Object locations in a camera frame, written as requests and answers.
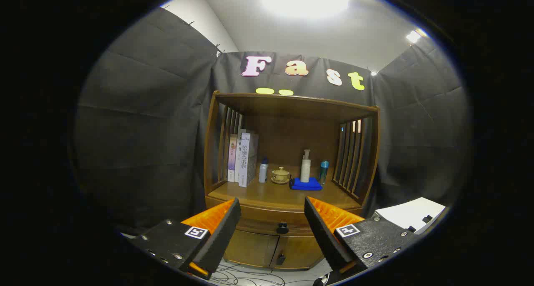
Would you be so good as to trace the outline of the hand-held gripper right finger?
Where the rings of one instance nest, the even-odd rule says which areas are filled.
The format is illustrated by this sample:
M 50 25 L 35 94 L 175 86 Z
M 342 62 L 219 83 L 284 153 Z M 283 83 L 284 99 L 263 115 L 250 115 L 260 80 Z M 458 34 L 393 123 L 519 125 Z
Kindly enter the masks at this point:
M 311 196 L 305 198 L 305 217 L 332 271 L 342 278 L 382 264 L 418 240 L 381 216 L 364 219 Z

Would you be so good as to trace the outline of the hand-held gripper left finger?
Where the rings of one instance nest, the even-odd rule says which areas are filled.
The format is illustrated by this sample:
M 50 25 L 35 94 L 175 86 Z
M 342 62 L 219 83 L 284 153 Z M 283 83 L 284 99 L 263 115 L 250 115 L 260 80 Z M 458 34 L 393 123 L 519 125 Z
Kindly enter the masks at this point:
M 239 199 L 233 198 L 182 221 L 166 219 L 127 241 L 173 271 L 210 280 L 241 215 Z

